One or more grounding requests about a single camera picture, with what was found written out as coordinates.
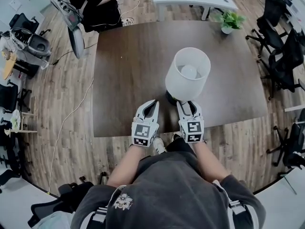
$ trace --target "black pants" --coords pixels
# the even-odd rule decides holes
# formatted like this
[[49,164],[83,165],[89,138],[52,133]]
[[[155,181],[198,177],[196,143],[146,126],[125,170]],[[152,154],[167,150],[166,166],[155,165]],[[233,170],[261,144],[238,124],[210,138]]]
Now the black pants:
[[184,141],[183,138],[177,138],[166,147],[167,152],[184,151],[196,156],[192,148]]

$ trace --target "wooden floor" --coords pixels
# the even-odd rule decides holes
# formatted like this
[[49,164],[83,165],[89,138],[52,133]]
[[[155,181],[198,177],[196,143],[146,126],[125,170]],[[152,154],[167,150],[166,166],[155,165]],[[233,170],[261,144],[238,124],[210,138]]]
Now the wooden floor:
[[[124,17],[132,17],[135,23],[156,21],[156,12],[152,0],[139,0],[140,5]],[[234,0],[240,13],[247,17],[244,34],[256,28],[256,19],[263,14],[264,0]],[[120,0],[122,12],[129,11],[137,4],[136,0]],[[215,11],[211,12],[213,21]],[[54,62],[65,52],[71,50],[67,28],[59,13],[53,7],[44,12],[46,20],[43,29],[51,28],[46,38],[52,46],[50,62]],[[200,20],[202,9],[194,6],[167,6],[166,20]],[[98,33],[83,33],[85,45],[97,42]],[[258,44],[248,41],[257,57]],[[74,110],[83,99],[86,89],[93,78],[96,45],[85,50],[85,56],[77,60],[73,53],[64,56],[57,65],[50,66],[26,83],[32,89],[30,107],[36,114],[32,123],[38,134],[25,135],[30,143],[26,157],[32,164],[28,169],[34,184],[48,189],[51,171],[51,159],[57,135],[65,117]],[[260,74],[264,70],[259,66]],[[264,80],[265,95],[269,96],[270,84]],[[97,183],[102,171],[108,174],[115,168],[131,143],[130,137],[94,138],[92,132],[92,88],[80,108],[64,124],[55,151],[51,192],[58,194],[57,188],[64,183],[79,182],[78,177],[86,176]],[[287,98],[284,93],[268,101],[269,115],[239,123],[205,129],[205,138],[214,154],[225,167],[238,179],[246,181],[251,190],[258,190],[276,179],[282,165],[272,167],[272,159],[278,153],[267,155],[269,148],[278,146],[279,140],[273,130],[274,125],[284,130],[291,127],[293,116],[283,112]],[[171,134],[162,134],[161,138],[169,143]]]

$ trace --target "white plant pot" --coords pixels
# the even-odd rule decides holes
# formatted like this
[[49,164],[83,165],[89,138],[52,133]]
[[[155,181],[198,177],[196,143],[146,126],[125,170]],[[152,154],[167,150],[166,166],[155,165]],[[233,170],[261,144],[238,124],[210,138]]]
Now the white plant pot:
[[230,34],[234,29],[233,28],[229,28],[229,27],[222,27],[221,28],[221,31],[224,33],[224,34]]

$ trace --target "brown tabletop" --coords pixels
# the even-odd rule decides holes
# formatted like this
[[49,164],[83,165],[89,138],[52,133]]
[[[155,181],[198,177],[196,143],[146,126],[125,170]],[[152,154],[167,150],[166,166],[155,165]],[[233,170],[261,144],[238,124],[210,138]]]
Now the brown tabletop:
[[175,54],[195,47],[210,58],[201,95],[204,126],[224,125],[267,115],[258,67],[243,32],[230,35],[206,21],[162,21],[100,33],[93,84],[95,137],[131,135],[140,105],[160,101],[158,132],[178,130],[178,111],[165,98],[165,76]]

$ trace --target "potted plant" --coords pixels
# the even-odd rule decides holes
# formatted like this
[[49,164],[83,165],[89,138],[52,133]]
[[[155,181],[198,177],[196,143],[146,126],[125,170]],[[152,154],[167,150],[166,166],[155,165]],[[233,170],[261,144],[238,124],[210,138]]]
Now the potted plant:
[[234,29],[240,29],[245,20],[245,16],[238,15],[235,12],[225,11],[218,16],[218,21],[222,23],[221,31],[230,34]]

